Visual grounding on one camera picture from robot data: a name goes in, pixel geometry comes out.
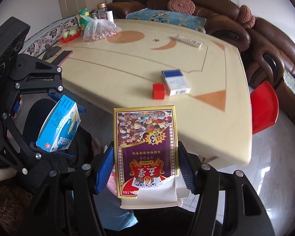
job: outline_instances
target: red cube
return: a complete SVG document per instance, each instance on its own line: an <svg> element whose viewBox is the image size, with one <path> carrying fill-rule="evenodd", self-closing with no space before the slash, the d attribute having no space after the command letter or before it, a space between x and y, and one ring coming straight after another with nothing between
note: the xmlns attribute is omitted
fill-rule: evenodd
<svg viewBox="0 0 295 236"><path fill-rule="evenodd" d="M153 84L153 99L165 99L165 86L162 83Z"/></svg>

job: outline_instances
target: white and blue box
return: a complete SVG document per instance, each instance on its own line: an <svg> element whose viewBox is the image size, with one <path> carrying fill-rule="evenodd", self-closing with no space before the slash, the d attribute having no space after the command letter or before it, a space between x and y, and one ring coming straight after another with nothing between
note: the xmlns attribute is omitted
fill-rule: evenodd
<svg viewBox="0 0 295 236"><path fill-rule="evenodd" d="M47 152L68 149L80 122L76 102L63 95L47 116L36 146Z"/></svg>
<svg viewBox="0 0 295 236"><path fill-rule="evenodd" d="M187 94L191 90L182 72L178 69L162 71L162 78L169 96Z"/></svg>

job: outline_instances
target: green bottle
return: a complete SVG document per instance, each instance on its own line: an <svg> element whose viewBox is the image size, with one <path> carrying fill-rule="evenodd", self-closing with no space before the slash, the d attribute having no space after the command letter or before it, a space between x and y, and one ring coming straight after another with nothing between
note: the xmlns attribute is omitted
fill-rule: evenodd
<svg viewBox="0 0 295 236"><path fill-rule="evenodd" d="M80 22L80 27L82 29L82 32L84 34L84 30L85 30L85 27L87 26L87 21L82 18L82 16L88 16L90 17L90 12L87 10L87 9L83 9L83 10L80 10L79 11L79 22Z"/></svg>

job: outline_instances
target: light blue carton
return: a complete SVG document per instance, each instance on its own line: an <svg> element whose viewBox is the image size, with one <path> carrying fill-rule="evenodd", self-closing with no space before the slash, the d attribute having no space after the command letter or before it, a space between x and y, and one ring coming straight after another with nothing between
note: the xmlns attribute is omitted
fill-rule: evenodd
<svg viewBox="0 0 295 236"><path fill-rule="evenodd" d="M47 116L36 146L47 152L68 149L80 122L76 102L63 95Z"/></svg>

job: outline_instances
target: red chair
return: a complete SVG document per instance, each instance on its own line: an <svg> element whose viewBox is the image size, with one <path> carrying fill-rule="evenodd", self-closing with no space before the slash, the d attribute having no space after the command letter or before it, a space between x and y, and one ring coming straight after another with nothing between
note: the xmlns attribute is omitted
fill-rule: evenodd
<svg viewBox="0 0 295 236"><path fill-rule="evenodd" d="M251 94L252 134L271 127L279 115L279 100L275 90L265 81Z"/></svg>

